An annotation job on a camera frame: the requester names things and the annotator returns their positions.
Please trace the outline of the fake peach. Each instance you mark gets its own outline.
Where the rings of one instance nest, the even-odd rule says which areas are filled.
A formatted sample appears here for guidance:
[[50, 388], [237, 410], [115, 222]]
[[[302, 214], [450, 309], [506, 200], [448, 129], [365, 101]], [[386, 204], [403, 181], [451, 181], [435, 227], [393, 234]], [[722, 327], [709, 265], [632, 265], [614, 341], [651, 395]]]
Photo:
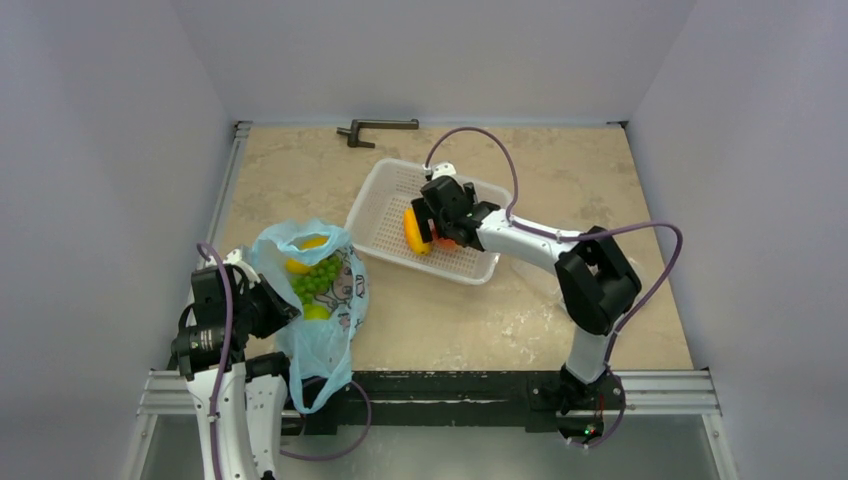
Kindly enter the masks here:
[[449, 238], [435, 238], [433, 243], [437, 248], [444, 251], [455, 251], [459, 248], [459, 246]]

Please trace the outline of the orange yellow fake mango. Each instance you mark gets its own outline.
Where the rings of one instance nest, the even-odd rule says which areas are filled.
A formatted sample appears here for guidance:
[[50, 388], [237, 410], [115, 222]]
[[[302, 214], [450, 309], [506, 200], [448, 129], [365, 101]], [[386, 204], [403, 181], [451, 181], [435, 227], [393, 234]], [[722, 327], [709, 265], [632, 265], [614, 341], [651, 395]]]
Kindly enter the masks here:
[[424, 240], [412, 207], [403, 214], [403, 229], [407, 246], [414, 254], [425, 256], [431, 253], [431, 244]]

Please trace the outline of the green fake grapes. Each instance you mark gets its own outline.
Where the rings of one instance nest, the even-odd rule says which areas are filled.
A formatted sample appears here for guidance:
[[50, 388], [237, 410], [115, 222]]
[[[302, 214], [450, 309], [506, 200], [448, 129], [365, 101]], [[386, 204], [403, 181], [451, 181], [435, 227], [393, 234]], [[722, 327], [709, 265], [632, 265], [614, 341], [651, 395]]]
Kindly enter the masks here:
[[331, 255], [305, 273], [294, 273], [291, 277], [292, 288], [303, 304], [311, 304], [319, 295], [332, 290], [342, 266], [342, 257]]

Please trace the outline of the light blue plastic bag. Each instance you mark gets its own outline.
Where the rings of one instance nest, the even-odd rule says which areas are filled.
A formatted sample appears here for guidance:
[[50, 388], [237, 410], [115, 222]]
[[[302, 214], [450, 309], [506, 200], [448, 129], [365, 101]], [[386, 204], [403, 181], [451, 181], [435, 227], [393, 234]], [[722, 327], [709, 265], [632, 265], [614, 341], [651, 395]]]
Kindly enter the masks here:
[[[340, 255], [343, 266], [332, 290], [311, 303], [330, 310], [331, 318], [307, 321], [305, 304], [292, 288], [293, 274], [286, 271], [285, 262], [302, 242], [317, 236], [328, 238], [329, 256]], [[255, 240], [249, 262], [284, 300], [300, 310], [299, 317], [277, 331], [275, 341], [290, 360], [289, 395], [296, 410], [315, 413], [352, 380], [352, 340], [369, 305], [364, 263], [346, 230], [319, 219], [305, 223], [287, 220], [267, 227]]]

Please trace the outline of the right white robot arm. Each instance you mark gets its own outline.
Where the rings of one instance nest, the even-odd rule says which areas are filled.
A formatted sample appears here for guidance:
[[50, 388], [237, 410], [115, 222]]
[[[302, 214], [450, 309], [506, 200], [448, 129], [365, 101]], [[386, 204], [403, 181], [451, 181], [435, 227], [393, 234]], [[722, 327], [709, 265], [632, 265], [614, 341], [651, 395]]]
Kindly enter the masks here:
[[480, 200], [473, 183], [452, 176], [427, 182], [411, 202], [425, 243], [447, 238], [463, 248], [517, 258], [556, 277], [576, 329], [561, 392], [584, 407], [601, 391], [614, 328], [636, 302], [642, 282], [609, 231], [571, 234], [526, 222]]

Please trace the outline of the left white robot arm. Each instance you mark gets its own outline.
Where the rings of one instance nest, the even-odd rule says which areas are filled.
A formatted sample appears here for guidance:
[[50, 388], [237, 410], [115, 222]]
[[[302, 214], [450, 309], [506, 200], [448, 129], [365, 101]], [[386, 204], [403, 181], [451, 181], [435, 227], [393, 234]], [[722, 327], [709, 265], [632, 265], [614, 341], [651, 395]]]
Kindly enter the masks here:
[[171, 365], [184, 378], [198, 422], [207, 479], [278, 479], [282, 411], [298, 382], [282, 353], [248, 360], [251, 338], [275, 334], [299, 315], [246, 262], [191, 276], [194, 301], [179, 319]]

